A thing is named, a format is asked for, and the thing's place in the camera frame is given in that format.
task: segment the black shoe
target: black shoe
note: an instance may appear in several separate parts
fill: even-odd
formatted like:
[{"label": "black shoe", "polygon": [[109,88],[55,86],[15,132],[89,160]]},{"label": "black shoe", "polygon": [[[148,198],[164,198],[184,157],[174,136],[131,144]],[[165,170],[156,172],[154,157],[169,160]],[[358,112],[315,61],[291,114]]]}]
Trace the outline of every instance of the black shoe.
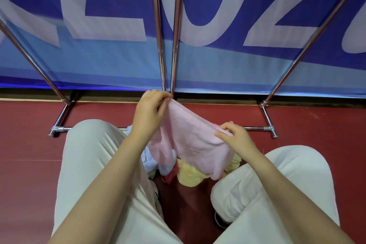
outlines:
[{"label": "black shoe", "polygon": [[220,217],[220,215],[217,214],[216,211],[213,214],[213,219],[215,220],[215,224],[216,224],[217,228],[219,228],[220,230],[226,230],[227,227],[229,227],[231,225],[231,223],[227,223],[226,221],[224,221]]}]

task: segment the blue backdrop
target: blue backdrop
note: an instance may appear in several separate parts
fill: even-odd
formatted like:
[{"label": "blue backdrop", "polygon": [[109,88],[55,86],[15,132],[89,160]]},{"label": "blue backdrop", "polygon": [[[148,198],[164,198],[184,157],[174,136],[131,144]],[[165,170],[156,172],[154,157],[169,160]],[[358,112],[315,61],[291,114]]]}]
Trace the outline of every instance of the blue backdrop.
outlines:
[{"label": "blue backdrop", "polygon": [[[269,93],[339,0],[183,0],[176,91]],[[174,0],[160,0],[167,85]],[[160,88],[152,0],[0,0],[60,88]],[[0,87],[47,85],[0,35]],[[277,92],[365,97],[366,0],[348,0]]]}]

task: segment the light blue cloth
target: light blue cloth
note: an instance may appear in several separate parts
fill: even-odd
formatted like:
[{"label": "light blue cloth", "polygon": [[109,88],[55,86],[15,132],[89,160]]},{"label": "light blue cloth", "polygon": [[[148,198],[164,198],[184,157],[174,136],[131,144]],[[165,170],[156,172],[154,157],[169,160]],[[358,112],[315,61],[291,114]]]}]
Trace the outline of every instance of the light blue cloth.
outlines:
[{"label": "light blue cloth", "polygon": [[[129,135],[131,133],[131,130],[132,130],[132,126],[130,125],[127,127],[127,132],[125,134]],[[144,165],[146,173],[149,173],[149,172],[155,170],[156,168],[158,168],[159,172],[162,176],[168,175],[172,171],[172,169],[175,165],[175,161],[177,160],[177,153],[175,152],[175,150],[172,149],[172,153],[173,153],[173,158],[174,158],[173,164],[167,165],[167,166],[158,165],[158,163],[155,161],[155,159],[153,159],[153,157],[151,156],[149,148],[146,146],[144,151],[141,154],[142,164]]]}]

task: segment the pant leg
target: pant leg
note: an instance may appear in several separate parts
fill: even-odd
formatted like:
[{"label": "pant leg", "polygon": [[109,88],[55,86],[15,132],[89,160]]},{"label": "pant leg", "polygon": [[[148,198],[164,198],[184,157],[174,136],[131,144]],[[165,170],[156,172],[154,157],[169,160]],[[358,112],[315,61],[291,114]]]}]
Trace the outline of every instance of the pant leg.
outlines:
[{"label": "pant leg", "polygon": [[[339,225],[332,174],[324,157],[302,145],[286,146],[266,154],[274,165]],[[211,202],[217,213],[233,222],[215,244],[292,243],[259,178],[245,164],[218,182]]]},{"label": "pant leg", "polygon": [[[125,137],[118,128],[101,120],[82,121],[67,133],[52,234]],[[159,216],[154,195],[140,161],[110,243],[181,243]]]}]

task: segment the pink towel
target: pink towel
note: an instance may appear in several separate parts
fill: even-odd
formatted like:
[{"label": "pink towel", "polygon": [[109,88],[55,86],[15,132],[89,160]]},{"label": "pink towel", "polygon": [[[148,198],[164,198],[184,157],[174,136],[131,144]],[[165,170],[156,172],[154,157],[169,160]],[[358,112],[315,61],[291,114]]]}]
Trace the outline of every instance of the pink towel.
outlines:
[{"label": "pink towel", "polygon": [[231,133],[171,100],[163,122],[148,147],[152,157],[161,165],[173,163],[174,149],[177,157],[217,180],[222,169],[229,165],[234,157],[234,151],[229,145],[214,135],[217,130],[232,136]]}]

